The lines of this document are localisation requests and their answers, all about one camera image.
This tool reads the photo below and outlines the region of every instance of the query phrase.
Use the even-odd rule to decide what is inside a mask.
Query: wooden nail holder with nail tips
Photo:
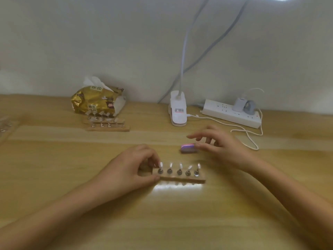
[[[89,124],[86,131],[96,132],[129,132],[130,127],[125,124],[124,119],[85,116],[82,120],[84,124]]]
[[[0,116],[0,144],[4,142],[19,125],[19,121],[11,120],[9,116]]]
[[[193,166],[189,168],[183,168],[182,166],[177,168],[177,165],[163,165],[159,168],[152,169],[153,175],[158,175],[162,180],[166,181],[183,181],[183,182],[193,182],[193,183],[205,183],[206,178],[201,169],[201,166]]]

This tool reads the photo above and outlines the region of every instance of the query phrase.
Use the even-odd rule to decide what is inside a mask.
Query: socket
[[[254,115],[238,112],[232,110],[232,105],[220,103],[206,99],[202,114],[220,118],[229,122],[237,123],[240,125],[246,125],[252,128],[259,128],[261,126],[261,118],[256,111]]]

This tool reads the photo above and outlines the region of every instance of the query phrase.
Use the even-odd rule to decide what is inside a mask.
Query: person's left hand
[[[160,162],[156,151],[148,145],[128,148],[112,159],[87,183],[96,197],[97,205],[157,182],[160,177],[156,175],[138,176],[139,166],[145,160],[150,166],[158,166]]]

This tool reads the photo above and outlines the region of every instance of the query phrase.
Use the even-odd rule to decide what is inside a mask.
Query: forearm
[[[333,245],[333,207],[272,165],[256,160],[248,173],[260,181],[304,227]]]
[[[41,249],[60,231],[95,207],[90,186],[81,185],[43,209],[0,229],[0,249]]]

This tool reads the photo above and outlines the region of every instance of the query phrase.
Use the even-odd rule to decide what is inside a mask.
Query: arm
[[[239,140],[215,126],[188,135],[205,143],[197,143],[200,150],[211,152],[224,163],[249,173],[263,184],[298,222],[317,232],[333,246],[333,207],[323,198],[309,191],[299,182],[277,168],[254,156]]]
[[[151,185],[156,176],[140,177],[138,168],[159,157],[147,145],[129,148],[111,160],[93,179],[41,210],[0,229],[0,249],[42,249],[73,220],[85,212],[132,190]]]

